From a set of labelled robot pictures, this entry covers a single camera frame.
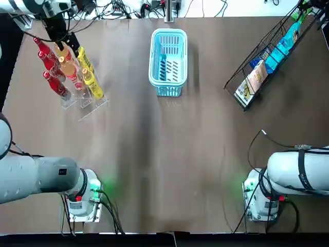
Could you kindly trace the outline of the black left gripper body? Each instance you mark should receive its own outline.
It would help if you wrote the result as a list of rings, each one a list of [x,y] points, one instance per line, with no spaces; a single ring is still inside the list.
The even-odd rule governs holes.
[[[70,18],[66,22],[64,15],[59,13],[53,17],[43,19],[42,23],[49,36],[48,42],[56,43],[63,41],[64,43],[67,43],[70,41]]]

